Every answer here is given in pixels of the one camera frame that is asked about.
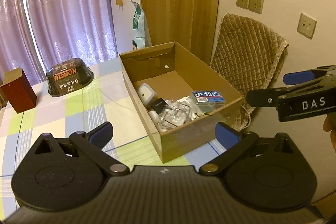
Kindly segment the person's hand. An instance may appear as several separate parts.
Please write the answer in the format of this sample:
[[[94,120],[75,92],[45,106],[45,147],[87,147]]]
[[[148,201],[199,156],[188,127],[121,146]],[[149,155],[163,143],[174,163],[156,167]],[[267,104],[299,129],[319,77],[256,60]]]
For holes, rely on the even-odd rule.
[[[324,132],[330,133],[330,141],[332,143],[333,149],[336,151],[336,130],[335,125],[330,119],[330,115],[328,114],[323,122],[322,129]]]

